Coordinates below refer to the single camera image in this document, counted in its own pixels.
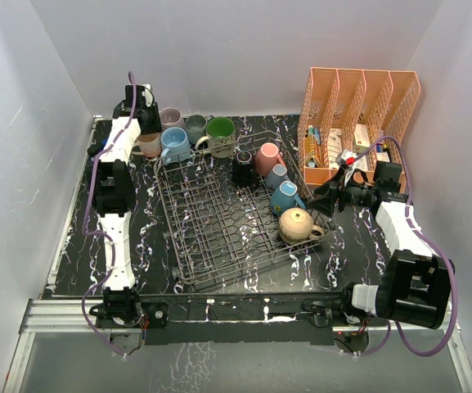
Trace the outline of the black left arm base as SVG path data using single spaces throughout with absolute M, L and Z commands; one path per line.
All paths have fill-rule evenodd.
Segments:
M 141 300 L 135 287 L 104 291 L 103 301 L 90 308 L 98 321 L 108 320 L 126 328 L 166 328 L 169 308 L 164 302 Z

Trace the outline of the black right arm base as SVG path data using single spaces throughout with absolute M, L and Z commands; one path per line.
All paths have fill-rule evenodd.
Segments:
M 301 309 L 312 314 L 310 323 L 318 328 L 334 327 L 337 323 L 358 325 L 357 334 L 366 331 L 370 317 L 367 312 L 352 305 L 353 284 L 349 284 L 340 292 L 327 292 L 316 300 L 305 299 Z

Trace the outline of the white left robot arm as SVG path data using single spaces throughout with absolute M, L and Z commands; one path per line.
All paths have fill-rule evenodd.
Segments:
M 105 236 L 105 288 L 132 289 L 129 220 L 136 205 L 136 192 L 128 168 L 135 142 L 141 136 L 161 132 L 158 104 L 149 84 L 125 87 L 125 99 L 113 112 L 112 128 L 98 158 L 92 207 Z

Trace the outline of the tan brown mug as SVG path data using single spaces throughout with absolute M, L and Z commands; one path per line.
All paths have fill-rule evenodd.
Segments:
M 301 208 L 290 208 L 279 219 L 279 235 L 289 245 L 320 240 L 325 234 L 326 230 L 316 225 L 312 216 Z

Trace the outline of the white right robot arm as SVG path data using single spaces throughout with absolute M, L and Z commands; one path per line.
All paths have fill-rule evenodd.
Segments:
M 382 229 L 390 260 L 378 284 L 349 283 L 334 308 L 350 325 L 375 316 L 438 328 L 451 292 L 449 266 L 416 235 L 413 207 L 399 182 L 402 166 L 381 161 L 373 183 L 355 181 L 358 171 L 353 158 L 340 160 L 337 173 L 315 190 L 307 206 L 327 217 L 346 206 L 367 208 Z

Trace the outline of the cream scalloped mug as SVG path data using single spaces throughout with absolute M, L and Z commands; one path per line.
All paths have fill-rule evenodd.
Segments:
M 254 183 L 254 158 L 250 151 L 238 151 L 232 160 L 232 182 L 239 187 Z

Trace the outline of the small grey-blue heart mug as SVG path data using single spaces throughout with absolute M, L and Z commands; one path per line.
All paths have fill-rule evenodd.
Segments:
M 266 189 L 273 192 L 288 179 L 286 167 L 283 164 L 275 164 L 265 179 Z

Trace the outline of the teal floral mug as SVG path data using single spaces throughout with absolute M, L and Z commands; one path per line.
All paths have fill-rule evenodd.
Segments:
M 270 209 L 275 216 L 280 217 L 285 211 L 294 207 L 306 210 L 306 205 L 299 196 L 298 187 L 290 180 L 285 180 L 273 192 Z

